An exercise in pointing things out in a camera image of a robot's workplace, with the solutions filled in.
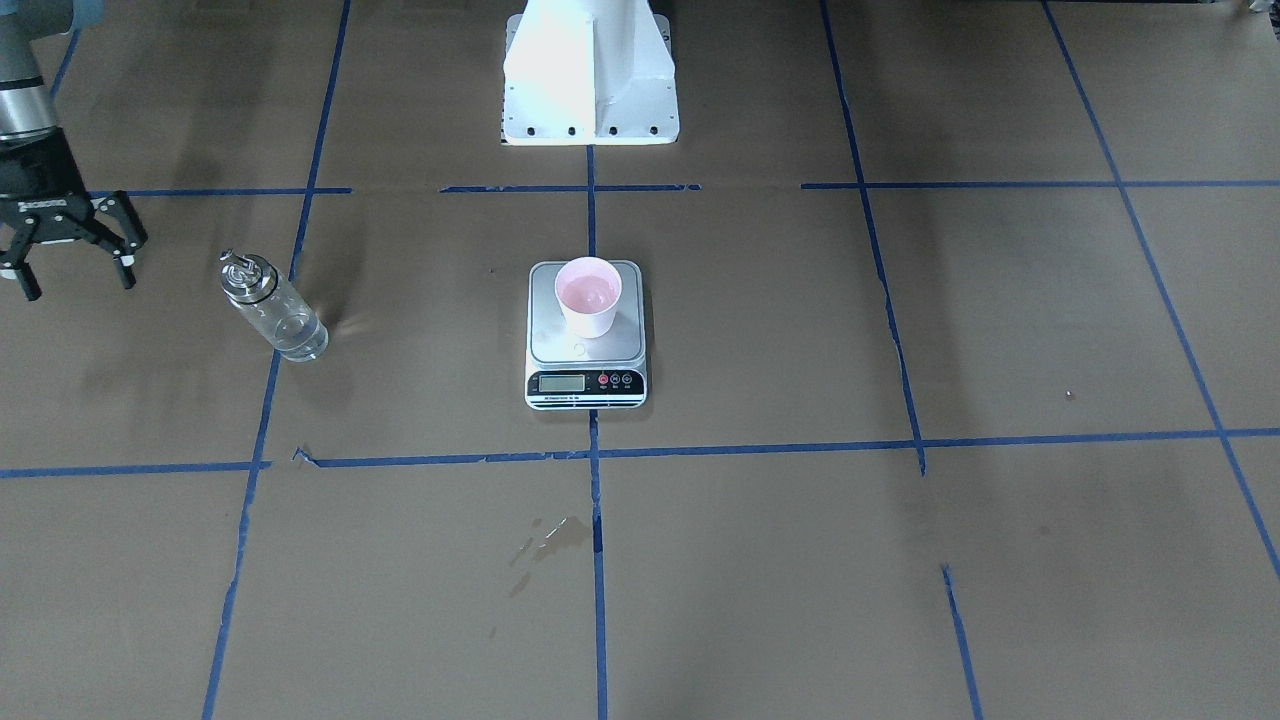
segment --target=pink cup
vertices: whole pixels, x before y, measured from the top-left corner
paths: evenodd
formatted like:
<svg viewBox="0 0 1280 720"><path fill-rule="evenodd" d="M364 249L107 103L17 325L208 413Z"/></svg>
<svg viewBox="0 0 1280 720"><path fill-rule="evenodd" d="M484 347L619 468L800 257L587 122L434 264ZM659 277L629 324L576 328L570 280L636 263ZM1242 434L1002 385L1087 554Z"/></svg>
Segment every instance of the pink cup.
<svg viewBox="0 0 1280 720"><path fill-rule="evenodd" d="M579 258L556 273L556 300L568 331L577 337L600 337L613 327L622 297L622 275L608 260Z"/></svg>

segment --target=water bottle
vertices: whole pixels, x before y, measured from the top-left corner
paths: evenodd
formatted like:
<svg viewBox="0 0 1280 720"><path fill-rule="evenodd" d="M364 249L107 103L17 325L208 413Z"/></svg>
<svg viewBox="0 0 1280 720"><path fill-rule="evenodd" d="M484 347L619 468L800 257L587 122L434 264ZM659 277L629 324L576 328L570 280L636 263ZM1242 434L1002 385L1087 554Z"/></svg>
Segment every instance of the water bottle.
<svg viewBox="0 0 1280 720"><path fill-rule="evenodd" d="M219 260L227 300L282 357L306 363L324 352L329 331L274 265L259 255L237 255L230 250Z"/></svg>

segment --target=floor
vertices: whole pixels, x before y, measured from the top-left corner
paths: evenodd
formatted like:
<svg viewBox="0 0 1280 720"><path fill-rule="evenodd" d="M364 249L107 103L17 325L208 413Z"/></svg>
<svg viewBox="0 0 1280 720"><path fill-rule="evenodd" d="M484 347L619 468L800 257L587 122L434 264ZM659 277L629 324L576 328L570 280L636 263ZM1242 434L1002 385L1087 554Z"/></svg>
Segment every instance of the floor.
<svg viewBox="0 0 1280 720"><path fill-rule="evenodd" d="M584 150L498 143L520 6L40 41L151 242L0 283L0 716L1280 716L1265 14L680 3L681 140ZM653 395L534 413L529 269L589 252Z"/></svg>

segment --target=grid line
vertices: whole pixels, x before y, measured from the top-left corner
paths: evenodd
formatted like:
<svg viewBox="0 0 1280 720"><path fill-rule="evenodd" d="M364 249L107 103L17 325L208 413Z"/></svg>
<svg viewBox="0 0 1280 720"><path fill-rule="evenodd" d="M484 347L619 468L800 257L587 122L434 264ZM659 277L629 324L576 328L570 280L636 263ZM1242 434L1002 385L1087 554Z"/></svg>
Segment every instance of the grid line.
<svg viewBox="0 0 1280 720"><path fill-rule="evenodd" d="M306 241L307 222L310 219L311 200L314 197L311 191L316 187L316 177L320 170L320 158L324 154L324 140L329 124L329 110L333 105L334 88L338 83L338 70L342 67L342 49L347 37L347 20L349 17L351 0L343 0L342 17L338 22L338 38L334 42L333 61L329 65L329 83L325 88L324 105L320 109L320 122L316 128L315 149L311 155L311 172L307 176L308 192L303 195L302 213L298 218L298 233L293 243L293 256L289 260L288 278L291 281L294 279L297 273L298 256L302 254L302 246ZM232 615L236 609L236 593L239 589L241 571L244 566L244 552L248 546L250 506L253 505L253 497L257 493L257 479L262 470L262 454L266 447L266 433L271 424L271 402L275 398L275 383L279 378L279 373L280 352L276 350L271 352L271 366L266 375L266 389L262 393L262 415L259 421L257 439L253 443L252 466L248 471L248 479L244 483L244 502L241 506L239 532L237 533L236 539L236 565L232 571L232 580L227 587L227 594L223 600L221 623L218 628L218 641L214 644L212 662L209 667L209 685L205 689L205 703L201 720L212 720L214 707L218 702L218 685L221 680L223 660L227 655L227 642L230 635Z"/></svg>
<svg viewBox="0 0 1280 720"><path fill-rule="evenodd" d="M973 720L982 720L982 697L978 694L978 680L973 673L973 657L969 655L969 635L964 630L964 619L960 616L960 605L956 602L955 583L951 580L950 565L942 566L942 582L947 587L947 605L951 606L951 626L956 633L960 662L964 665L964 682L969 688L969 706L973 708Z"/></svg>
<svg viewBox="0 0 1280 720"><path fill-rule="evenodd" d="M888 320L888 332L893 338L893 348L897 351L897 368L902 383L902 400L906 402L906 418L911 424L911 438L915 441L915 455L920 465L920 475L928 473L928 459L924 455L924 445L920 442L920 420L915 414L915 398L911 395L911 375L906 369L906 355L902 352L902 337L897 331L897 316L893 313L893 295L888 287L888 274L884 270L884 258L881 255L879 237L876 233L876 215L872 213L872 197L867 191L867 176L863 174L863 156L858 151L858 135L854 131L854 115L849 104L849 92L845 90L845 74L840 69L840 53L836 50L836 35L831 26L831 13L827 9L827 0L818 0L822 10L822 24L827 33L827 51L831 54L831 70L836 77L836 91L840 94L840 109L845 115L845 133L849 136L849 151L854 160L854 174L858 176L861 196L863 217L867 222L867 236L870 240L872 258L876 260L876 277L879 278L881 287L884 288L884 316Z"/></svg>

